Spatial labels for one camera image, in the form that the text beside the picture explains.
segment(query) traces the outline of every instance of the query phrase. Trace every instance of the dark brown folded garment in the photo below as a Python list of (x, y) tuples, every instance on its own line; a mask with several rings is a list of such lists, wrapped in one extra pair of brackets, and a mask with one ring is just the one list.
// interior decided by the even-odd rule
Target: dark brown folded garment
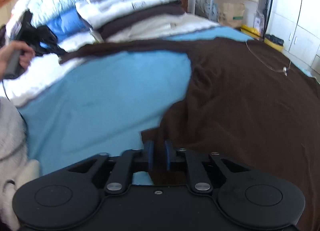
[(124, 17), (120, 17), (103, 25), (97, 31), (101, 34), (102, 39), (107, 39), (111, 35), (114, 35), (115, 33), (120, 32), (121, 30), (126, 29), (127, 27), (132, 26), (133, 24), (144, 19), (161, 14), (183, 15), (184, 13), (185, 12), (183, 8), (181, 7), (181, 2), (177, 1), (166, 5), (155, 6), (129, 14)]
[[(248, 45), (272, 68), (289, 66), (289, 59), (270, 46), (258, 41)], [(154, 183), (181, 180), (165, 171), (166, 139), (196, 152), (219, 151), (296, 184), (306, 197), (298, 226), (302, 231), (319, 230), (320, 85), (316, 80), (293, 64), (287, 76), (276, 73), (246, 43), (225, 38), (86, 45), (62, 59), (151, 50), (186, 53), (192, 71), (185, 99), (169, 108), (159, 128), (142, 133), (143, 140), (156, 141)]]

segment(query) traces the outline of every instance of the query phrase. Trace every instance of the light blue comforter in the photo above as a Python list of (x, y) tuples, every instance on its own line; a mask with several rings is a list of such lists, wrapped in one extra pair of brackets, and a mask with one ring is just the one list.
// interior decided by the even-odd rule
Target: light blue comforter
[[(170, 37), (197, 40), (249, 36), (228, 27)], [(141, 149), (140, 131), (159, 125), (182, 100), (190, 79), (184, 53), (121, 52), (83, 64), (20, 109), (28, 123), (28, 156), (47, 174), (100, 152)], [(151, 184), (147, 173), (136, 184)]]

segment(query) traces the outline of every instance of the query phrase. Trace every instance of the white cord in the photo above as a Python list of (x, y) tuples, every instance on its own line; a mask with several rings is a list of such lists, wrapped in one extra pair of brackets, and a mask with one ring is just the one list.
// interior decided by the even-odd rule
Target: white cord
[(269, 66), (268, 64), (264, 63), (263, 60), (261, 60), (255, 53), (253, 53), (253, 52), (250, 50), (247, 41), (248, 41), (248, 40), (245, 41), (245, 44), (247, 45), (247, 48), (248, 48), (248, 50), (250, 51), (250, 53), (252, 53), (264, 66), (266, 66), (268, 69), (271, 69), (271, 70), (274, 71), (274, 72), (284, 73), (284, 75), (287, 76), (287, 71), (288, 71), (289, 69), (291, 69), (291, 61), (290, 61), (290, 64), (289, 64), (289, 68), (283, 67), (283, 69), (274, 69), (273, 67), (271, 67), (271, 66)]

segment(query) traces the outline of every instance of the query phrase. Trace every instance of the hand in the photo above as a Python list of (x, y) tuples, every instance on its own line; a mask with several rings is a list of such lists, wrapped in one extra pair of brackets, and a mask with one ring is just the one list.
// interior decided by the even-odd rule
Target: hand
[(31, 59), (35, 56), (34, 50), (25, 42), (11, 41), (8, 45), (0, 48), (0, 79), (7, 68), (8, 61), (15, 50), (22, 50), (23, 55), (20, 56), (20, 65), (26, 70), (30, 65)]

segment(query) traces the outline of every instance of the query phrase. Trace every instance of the brown paper bag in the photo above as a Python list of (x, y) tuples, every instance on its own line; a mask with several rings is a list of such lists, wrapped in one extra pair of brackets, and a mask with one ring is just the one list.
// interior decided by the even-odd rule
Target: brown paper bag
[(245, 6), (244, 4), (222, 3), (218, 8), (218, 22), (233, 28), (241, 27), (243, 24)]

